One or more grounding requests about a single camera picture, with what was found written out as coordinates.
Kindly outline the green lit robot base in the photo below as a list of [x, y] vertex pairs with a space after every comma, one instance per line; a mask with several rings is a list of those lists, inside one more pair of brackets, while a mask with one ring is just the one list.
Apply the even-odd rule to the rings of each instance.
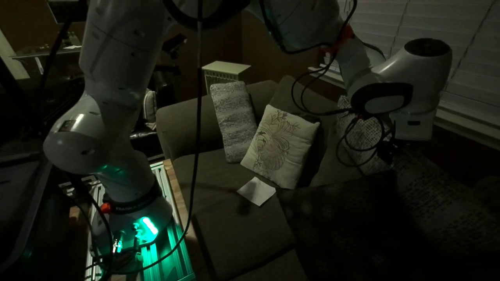
[[86, 281], [196, 281], [190, 221], [180, 215], [165, 164], [150, 170], [157, 187], [136, 209], [119, 207], [94, 181]]

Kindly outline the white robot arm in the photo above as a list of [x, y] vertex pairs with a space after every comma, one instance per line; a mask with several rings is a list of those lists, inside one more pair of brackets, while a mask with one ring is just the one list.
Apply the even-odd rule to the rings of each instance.
[[57, 167], [102, 179], [111, 199], [136, 204], [154, 174], [129, 132], [138, 120], [165, 31], [180, 23], [211, 29], [240, 11], [254, 12], [286, 53], [330, 45], [349, 89], [349, 109], [388, 114], [402, 140], [432, 135], [452, 46], [435, 37], [408, 40], [372, 67], [338, 0], [91, 0], [80, 54], [85, 90], [50, 128], [44, 153]]

